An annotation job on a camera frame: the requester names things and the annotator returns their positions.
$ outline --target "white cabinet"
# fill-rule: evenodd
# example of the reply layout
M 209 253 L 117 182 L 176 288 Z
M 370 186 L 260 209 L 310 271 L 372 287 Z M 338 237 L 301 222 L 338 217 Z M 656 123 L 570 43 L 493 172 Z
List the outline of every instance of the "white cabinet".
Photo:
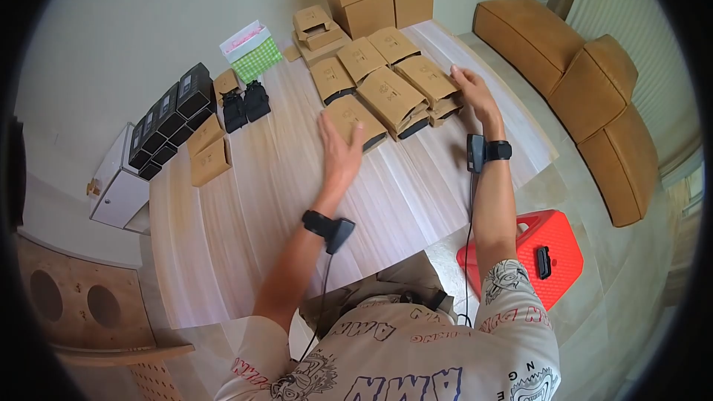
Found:
M 131 134 L 134 125 L 128 123 L 104 157 L 94 174 L 96 191 L 90 192 L 89 218 L 116 228 L 143 233 L 147 222 L 130 224 L 134 216 L 148 203 L 148 182 L 138 176 L 138 170 L 128 164 Z

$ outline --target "wooden table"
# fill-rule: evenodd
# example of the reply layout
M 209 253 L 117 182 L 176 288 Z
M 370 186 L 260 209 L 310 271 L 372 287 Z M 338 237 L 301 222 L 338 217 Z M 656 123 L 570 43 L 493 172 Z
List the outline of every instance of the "wooden table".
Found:
M 557 157 L 522 102 L 458 38 L 433 21 L 403 31 L 444 70 L 455 63 L 484 77 L 512 143 L 516 189 Z M 322 144 L 315 121 L 322 103 L 305 63 L 283 59 L 264 73 L 264 86 L 272 113 L 229 135 L 229 171 L 192 187 L 182 146 L 150 184 L 156 273 L 173 328 L 248 316 L 260 283 L 319 191 Z M 399 143 L 389 139 L 364 157 L 339 207 L 339 216 L 356 228 L 334 257 L 328 291 L 468 224 L 466 134 L 480 130 L 466 109 L 438 129 L 427 127 Z M 323 254 L 317 263 L 308 297 L 319 295 L 326 259 Z

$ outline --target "red plastic stool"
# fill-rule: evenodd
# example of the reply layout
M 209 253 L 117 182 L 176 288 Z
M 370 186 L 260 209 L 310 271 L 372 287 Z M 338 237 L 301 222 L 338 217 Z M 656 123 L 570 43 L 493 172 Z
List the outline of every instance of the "red plastic stool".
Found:
M 577 245 L 570 222 L 564 213 L 555 209 L 525 213 L 518 217 L 518 225 L 528 228 L 515 241 L 518 260 L 530 275 L 530 282 L 549 310 L 582 274 L 584 258 Z M 481 278 L 476 263 L 476 247 L 468 244 L 468 269 L 466 278 L 478 299 L 481 298 Z M 548 246 L 552 274 L 545 280 L 540 279 L 537 263 L 537 250 Z M 456 260 L 461 268 L 466 264 L 466 247 L 458 251 Z

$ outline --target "brown leather cushion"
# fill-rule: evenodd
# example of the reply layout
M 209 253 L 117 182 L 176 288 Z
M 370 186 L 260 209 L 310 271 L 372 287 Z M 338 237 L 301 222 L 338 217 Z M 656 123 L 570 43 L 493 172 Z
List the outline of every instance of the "brown leather cushion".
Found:
M 603 35 L 577 53 L 548 103 L 581 143 L 624 111 L 638 76 L 619 42 Z
M 641 220 L 658 181 L 654 141 L 633 104 L 577 146 L 602 193 L 612 224 Z
M 545 98 L 585 43 L 537 0 L 480 2 L 473 32 L 514 65 Z

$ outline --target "gift bag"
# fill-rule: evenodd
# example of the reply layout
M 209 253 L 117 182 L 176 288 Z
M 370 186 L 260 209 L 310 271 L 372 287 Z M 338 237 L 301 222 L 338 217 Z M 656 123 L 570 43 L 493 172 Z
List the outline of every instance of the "gift bag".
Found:
M 245 84 L 282 59 L 270 31 L 258 20 L 220 44 L 220 51 Z

